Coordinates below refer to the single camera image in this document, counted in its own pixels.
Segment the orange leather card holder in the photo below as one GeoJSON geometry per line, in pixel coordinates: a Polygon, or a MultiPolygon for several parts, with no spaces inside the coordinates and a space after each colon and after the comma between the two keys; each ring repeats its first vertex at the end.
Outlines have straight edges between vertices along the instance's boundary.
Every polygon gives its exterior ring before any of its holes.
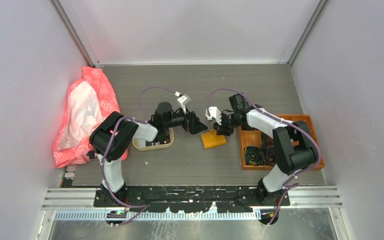
{"type": "Polygon", "coordinates": [[[203,148],[205,150],[220,147],[227,144],[227,140],[224,135],[217,135],[217,131],[211,129],[200,135],[203,148]]]}

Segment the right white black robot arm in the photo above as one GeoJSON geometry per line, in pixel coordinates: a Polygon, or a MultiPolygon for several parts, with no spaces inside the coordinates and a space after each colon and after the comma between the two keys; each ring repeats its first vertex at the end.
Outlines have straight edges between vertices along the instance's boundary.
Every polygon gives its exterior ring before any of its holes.
{"type": "Polygon", "coordinates": [[[256,192],[259,202],[271,205],[279,193],[291,188],[289,182],[320,164],[322,154],[305,121],[291,121],[269,113],[242,93],[229,97],[230,114],[206,106],[205,116],[214,121],[218,135],[230,136],[236,127],[247,126],[267,134],[273,142],[275,165],[261,178],[256,192]]]}

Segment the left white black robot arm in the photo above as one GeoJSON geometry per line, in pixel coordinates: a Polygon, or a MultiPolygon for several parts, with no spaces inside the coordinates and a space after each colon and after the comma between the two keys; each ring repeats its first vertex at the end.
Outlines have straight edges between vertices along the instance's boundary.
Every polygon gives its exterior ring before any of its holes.
{"type": "Polygon", "coordinates": [[[101,187],[109,203],[118,207],[126,200],[122,155],[131,141],[138,139],[150,143],[168,143],[170,129],[175,127],[182,127],[191,135],[208,129],[194,111],[186,107],[173,110],[170,103],[161,102],[147,122],[136,121],[114,111],[92,132],[89,143],[102,167],[101,187]]]}

